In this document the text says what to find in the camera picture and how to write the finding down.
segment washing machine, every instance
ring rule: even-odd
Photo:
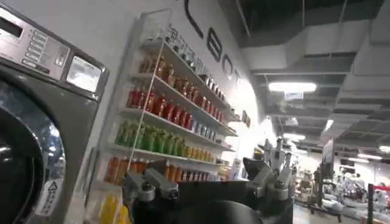
[[[63,223],[107,77],[0,4],[0,223]]]

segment yellow bottle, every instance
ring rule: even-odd
[[[131,224],[129,219],[129,211],[127,210],[127,207],[122,205],[121,210],[119,210],[118,217],[116,219],[116,224]]]
[[[103,205],[100,216],[101,224],[112,224],[115,218],[116,207],[118,206],[118,199],[113,194],[109,194]]]

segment wall shelf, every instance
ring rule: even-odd
[[[234,116],[233,112],[230,111],[228,103],[221,100],[214,91],[207,87],[203,80],[167,42],[163,40],[147,41],[143,44],[143,48],[151,52],[156,52],[161,48],[161,45],[163,45],[162,54],[164,55],[165,60],[174,65],[174,69],[178,74],[193,82],[199,88],[199,92],[205,96],[211,104],[223,112],[223,116],[228,118],[228,121],[239,121],[239,118]]]
[[[131,150],[132,150],[132,148],[130,148],[130,147],[125,147],[125,146],[116,145],[116,144],[108,144],[107,147],[110,150],[127,152],[127,153],[131,152]],[[215,163],[201,161],[201,160],[192,159],[192,158],[168,155],[168,154],[163,154],[163,153],[158,153],[158,152],[151,152],[151,151],[147,151],[147,150],[143,150],[143,149],[134,149],[134,154],[156,156],[156,157],[166,158],[169,161],[179,161],[179,162],[183,162],[183,163],[202,164],[202,165],[209,165],[209,166],[216,166],[216,167],[224,166],[223,164],[215,164]]]
[[[121,109],[120,113],[121,116],[124,118],[139,119],[142,114],[142,109],[125,108],[125,109]],[[193,133],[191,130],[185,129],[177,124],[167,121],[166,119],[163,119],[162,117],[156,116],[147,111],[144,112],[143,122],[145,122],[146,124],[155,125],[167,131],[171,131],[173,133],[188,138],[190,141],[201,143],[203,145],[214,148],[215,150],[235,152],[234,150],[224,147],[223,145],[220,145],[217,142],[214,142],[203,136],[197,135]]]
[[[131,77],[133,79],[142,79],[142,80],[149,81],[152,80],[153,74],[139,73],[139,74],[132,74]],[[193,115],[193,118],[195,118],[195,120],[200,122],[201,124],[210,127],[214,131],[224,136],[237,136],[236,133],[229,130],[226,124],[221,123],[211,114],[206,112],[203,108],[197,106],[195,103],[193,103],[192,101],[184,97],[181,93],[179,93],[176,89],[172,88],[161,78],[155,76],[153,81],[153,86],[157,89],[157,91],[163,92],[167,96],[167,99],[172,99],[174,102],[179,103],[181,106],[186,108],[186,110]]]

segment fluorescent light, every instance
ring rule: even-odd
[[[379,149],[380,149],[382,152],[390,152],[390,146],[381,145],[381,146],[379,146]]]
[[[367,155],[367,154],[359,154],[359,158],[364,158],[364,159],[382,159],[380,156],[373,156],[373,155]]]
[[[305,140],[306,137],[304,135],[298,135],[294,133],[284,133],[283,138],[291,139],[293,141],[301,141],[301,140]]]
[[[299,154],[307,154],[307,151],[306,150],[302,150],[302,149],[295,149],[293,151],[291,151],[292,153],[299,153]]]
[[[358,162],[358,163],[369,163],[366,159],[360,159],[360,158],[348,158],[349,161]]]
[[[333,124],[333,120],[332,119],[328,119],[324,131],[327,131],[330,128],[330,126],[332,126],[332,124]]]
[[[268,88],[275,92],[311,93],[317,89],[317,85],[310,82],[272,82]]]

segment washing machine door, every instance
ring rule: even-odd
[[[51,215],[65,176],[60,132],[39,103],[0,80],[0,222]]]

